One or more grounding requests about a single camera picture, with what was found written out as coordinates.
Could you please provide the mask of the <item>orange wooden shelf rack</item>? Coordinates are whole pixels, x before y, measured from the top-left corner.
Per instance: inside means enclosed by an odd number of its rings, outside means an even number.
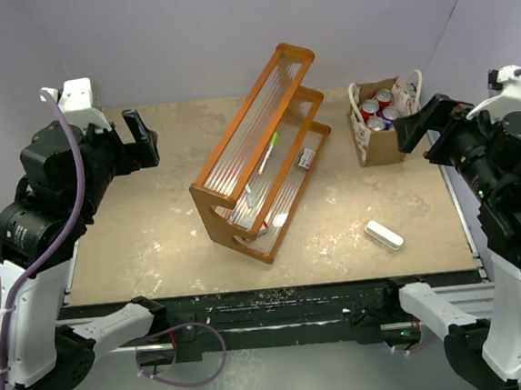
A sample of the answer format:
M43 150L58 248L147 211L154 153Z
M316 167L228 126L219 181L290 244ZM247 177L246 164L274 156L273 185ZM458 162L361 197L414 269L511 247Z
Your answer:
M321 92L301 84L315 54L280 43L215 146L190 194L210 239L272 264L332 129L315 120ZM274 132L279 136L262 175L259 167ZM304 148L316 152L306 171L296 167ZM245 184L255 206L248 208ZM255 218L252 230L242 222ZM256 236L266 221L269 231Z

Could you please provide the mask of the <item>purple soda can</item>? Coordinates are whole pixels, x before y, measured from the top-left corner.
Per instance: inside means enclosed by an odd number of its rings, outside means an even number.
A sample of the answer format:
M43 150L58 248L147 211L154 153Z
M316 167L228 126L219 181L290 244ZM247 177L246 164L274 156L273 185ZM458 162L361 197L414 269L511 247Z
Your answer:
M380 117L384 120L385 128L387 130L392 130L394 128L394 124L400 116L398 108L394 105L389 105L383 108L380 112Z
M366 126L373 132L380 132L387 129L386 121L383 120L380 116L372 115L368 117L366 121Z

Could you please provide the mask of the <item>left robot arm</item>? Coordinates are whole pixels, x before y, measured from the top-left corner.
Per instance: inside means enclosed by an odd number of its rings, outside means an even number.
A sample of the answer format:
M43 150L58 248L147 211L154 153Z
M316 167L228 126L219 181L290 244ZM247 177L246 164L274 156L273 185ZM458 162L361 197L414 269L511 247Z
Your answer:
M122 113L133 136L122 141L88 78L41 97L56 118L21 151L24 176L0 214L0 390L72 390L101 356L139 338L158 343L168 329L165 307L143 296L87 325L57 323L77 242L107 187L160 157L156 133L136 110Z

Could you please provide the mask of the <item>brown canvas bag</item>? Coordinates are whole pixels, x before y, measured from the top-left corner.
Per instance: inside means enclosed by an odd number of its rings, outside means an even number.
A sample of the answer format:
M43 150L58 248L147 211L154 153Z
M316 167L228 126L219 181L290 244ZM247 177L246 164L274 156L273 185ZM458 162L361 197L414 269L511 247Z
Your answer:
M346 118L361 167L394 165L406 159L397 147L394 122L385 123L383 129L370 125L361 112L364 101L375 100L375 93L386 89L391 96L390 105L397 108L400 117L413 115L421 108L422 86L423 73L417 69L401 79L391 77L380 82L350 83L347 87L349 113Z

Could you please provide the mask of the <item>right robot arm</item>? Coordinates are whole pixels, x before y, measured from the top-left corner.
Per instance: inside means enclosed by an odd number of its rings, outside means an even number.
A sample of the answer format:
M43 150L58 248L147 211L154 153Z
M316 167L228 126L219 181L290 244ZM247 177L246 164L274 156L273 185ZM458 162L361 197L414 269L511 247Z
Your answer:
M426 283L384 299L396 321L414 315L441 339L448 363L478 390L521 388L521 67L488 74L490 96L471 105L434 95L396 121L397 147L414 150L428 131L433 165L452 166L479 203L478 220L494 268L492 314L480 319L447 302Z

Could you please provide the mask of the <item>red cola can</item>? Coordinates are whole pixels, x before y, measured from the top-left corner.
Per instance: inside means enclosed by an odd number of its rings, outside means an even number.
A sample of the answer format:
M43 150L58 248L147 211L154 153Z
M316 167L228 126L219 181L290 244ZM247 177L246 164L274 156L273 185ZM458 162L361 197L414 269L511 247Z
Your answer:
M394 100L392 92L387 88L375 90L373 93L373 98L376 100L380 111L392 105Z
M364 100L359 106L359 112L365 123L367 123L372 116L376 116L379 110L380 106L374 98Z

